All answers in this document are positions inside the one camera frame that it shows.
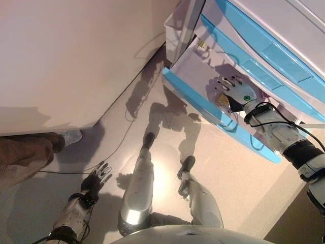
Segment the floor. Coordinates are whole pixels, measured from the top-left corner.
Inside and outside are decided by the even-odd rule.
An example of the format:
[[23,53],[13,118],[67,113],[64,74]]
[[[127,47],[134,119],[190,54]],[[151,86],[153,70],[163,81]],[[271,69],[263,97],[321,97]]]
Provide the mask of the floor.
[[[215,196],[225,228],[264,238],[304,184],[287,161],[276,165],[252,153],[166,89],[160,76],[164,54],[161,49],[96,126],[44,170],[80,172],[108,158],[113,177],[101,190],[84,243],[110,243],[121,238],[121,197],[143,136],[153,131],[154,211],[191,220],[176,174],[180,162],[194,155],[192,173]],[[31,243],[46,236],[84,177],[38,173],[2,193],[0,242]]]

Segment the shoe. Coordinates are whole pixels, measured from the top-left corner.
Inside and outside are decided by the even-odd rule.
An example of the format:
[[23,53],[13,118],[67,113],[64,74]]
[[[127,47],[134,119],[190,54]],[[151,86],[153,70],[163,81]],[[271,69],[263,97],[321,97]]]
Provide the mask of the shoe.
[[66,142],[65,146],[69,146],[71,144],[77,143],[82,138],[82,132],[80,130],[77,131],[65,131],[62,133],[64,141]]

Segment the blue drawer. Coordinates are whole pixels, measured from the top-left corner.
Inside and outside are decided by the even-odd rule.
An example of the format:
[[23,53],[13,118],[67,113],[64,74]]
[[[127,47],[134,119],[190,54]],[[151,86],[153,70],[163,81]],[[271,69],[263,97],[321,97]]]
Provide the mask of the blue drawer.
[[224,112],[219,110],[214,104],[207,101],[199,93],[193,90],[189,85],[182,81],[172,71],[164,68],[162,71],[163,76],[169,84],[194,107],[202,116],[210,123],[216,125],[218,128],[226,132],[229,136],[246,146],[253,152],[261,155],[262,157],[274,162],[279,163],[281,159],[267,148],[263,143],[250,135],[247,130],[240,127],[235,121],[229,118]]
[[325,103],[325,81],[322,78],[232,3],[227,0],[215,1],[234,29],[256,53],[294,84]]
[[226,54],[251,77],[262,84],[265,88],[272,91],[275,95],[296,107],[305,114],[325,122],[325,117],[315,108],[310,106],[304,99],[297,95],[289,87],[285,86],[281,80],[274,76],[263,65],[254,60],[241,47],[229,39],[222,31],[215,27],[204,15],[200,19],[214,39],[214,41],[225,51]]

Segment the brown pants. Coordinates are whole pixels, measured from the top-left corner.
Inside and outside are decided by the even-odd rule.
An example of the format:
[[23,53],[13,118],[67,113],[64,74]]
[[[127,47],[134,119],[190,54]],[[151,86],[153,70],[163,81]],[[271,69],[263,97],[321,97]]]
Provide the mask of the brown pants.
[[54,132],[0,138],[0,192],[33,177],[64,148]]

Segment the object in drawer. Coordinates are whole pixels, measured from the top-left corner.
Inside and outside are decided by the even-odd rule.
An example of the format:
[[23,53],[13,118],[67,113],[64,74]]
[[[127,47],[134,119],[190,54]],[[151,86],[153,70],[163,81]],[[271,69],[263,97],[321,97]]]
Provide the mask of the object in drawer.
[[220,95],[216,97],[215,103],[218,107],[225,106],[225,105],[229,106],[228,98],[223,93],[220,93]]
[[203,58],[209,57],[209,49],[210,47],[204,42],[200,41],[200,43],[197,46],[196,52]]

